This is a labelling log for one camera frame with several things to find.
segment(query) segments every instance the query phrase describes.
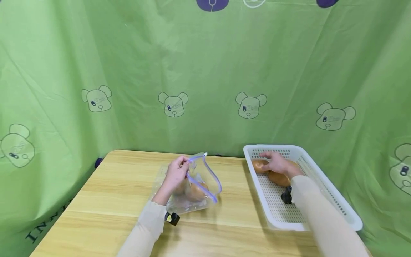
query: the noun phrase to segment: wooden table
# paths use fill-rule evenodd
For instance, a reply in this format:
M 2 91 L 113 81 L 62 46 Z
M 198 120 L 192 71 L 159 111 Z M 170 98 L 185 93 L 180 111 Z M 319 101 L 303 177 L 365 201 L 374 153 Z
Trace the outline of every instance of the wooden table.
M 31 257 L 114 257 L 149 199 L 162 165 L 175 154 L 109 153 Z M 223 192 L 216 206 L 166 223 L 152 257 L 317 257 L 309 232 L 267 227 L 247 163 L 207 157 Z

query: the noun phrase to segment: bear face outline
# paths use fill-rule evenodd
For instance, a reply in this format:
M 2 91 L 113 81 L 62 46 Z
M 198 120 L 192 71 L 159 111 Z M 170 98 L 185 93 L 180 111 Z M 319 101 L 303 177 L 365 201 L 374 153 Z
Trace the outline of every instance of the bear face outline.
M 112 93 L 108 86 L 100 86 L 99 89 L 81 91 L 83 102 L 88 103 L 88 108 L 92 112 L 107 111 L 111 108 L 109 97 Z
M 186 93 L 180 93 L 178 96 L 168 96 L 161 92 L 158 95 L 160 103 L 164 104 L 164 113 L 168 117 L 176 118 L 182 116 L 184 111 L 184 104 L 188 103 L 188 96 Z
M 260 114 L 260 107 L 267 102 L 266 95 L 248 97 L 246 93 L 240 92 L 236 96 L 236 102 L 240 105 L 238 115 L 244 119 L 254 119 Z
M 21 124 L 11 124 L 9 134 L 0 140 L 0 158 L 6 157 L 14 166 L 22 168 L 33 160 L 34 146 L 27 140 L 30 131 Z
M 339 130 L 344 120 L 352 120 L 356 116 L 356 110 L 349 106 L 344 109 L 333 108 L 330 103 L 323 103 L 317 108 L 321 117 L 317 120 L 317 127 L 323 130 Z
M 411 195 L 411 144 L 402 144 L 395 149 L 398 164 L 390 168 L 390 178 L 403 192 Z

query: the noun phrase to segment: black wrist strap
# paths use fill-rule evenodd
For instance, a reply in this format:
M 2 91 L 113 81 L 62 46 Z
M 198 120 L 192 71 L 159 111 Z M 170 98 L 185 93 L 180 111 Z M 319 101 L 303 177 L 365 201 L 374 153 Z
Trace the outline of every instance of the black wrist strap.
M 285 192 L 284 193 L 282 193 L 281 194 L 281 200 L 283 200 L 283 202 L 285 203 L 285 204 L 292 204 L 292 197 L 291 197 L 291 190 L 292 190 L 293 188 L 291 187 L 291 186 L 288 186 L 286 189 L 285 189 Z
M 169 212 L 167 212 L 164 220 L 171 225 L 176 226 L 178 221 L 180 220 L 180 216 L 178 216 L 176 213 L 170 214 Z

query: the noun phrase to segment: ziplock bag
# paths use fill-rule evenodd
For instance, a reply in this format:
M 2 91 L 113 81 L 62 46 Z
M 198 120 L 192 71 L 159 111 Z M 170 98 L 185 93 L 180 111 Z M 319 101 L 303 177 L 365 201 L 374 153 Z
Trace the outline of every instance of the ziplock bag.
M 190 166 L 186 179 L 176 188 L 167 203 L 167 211 L 178 215 L 209 208 L 217 203 L 221 193 L 220 180 L 206 162 L 207 153 L 189 158 Z M 152 197 L 162 185 L 167 167 L 161 167 L 153 186 Z

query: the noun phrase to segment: white basket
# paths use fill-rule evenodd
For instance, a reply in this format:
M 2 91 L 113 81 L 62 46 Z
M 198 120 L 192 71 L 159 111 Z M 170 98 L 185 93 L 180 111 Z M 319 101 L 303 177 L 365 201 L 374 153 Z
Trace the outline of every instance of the white basket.
M 326 199 L 343 215 L 355 231 L 363 228 L 361 218 L 327 176 L 325 176 L 314 160 L 301 147 L 288 145 L 246 145 L 243 150 L 268 226 L 271 229 L 309 231 L 308 225 L 297 207 L 294 204 L 284 204 L 281 200 L 281 194 L 285 192 L 285 188 L 271 182 L 265 174 L 256 174 L 251 160 L 261 159 L 259 154 L 266 151 L 278 152 L 284 158 L 297 163 L 301 171 L 318 185 Z

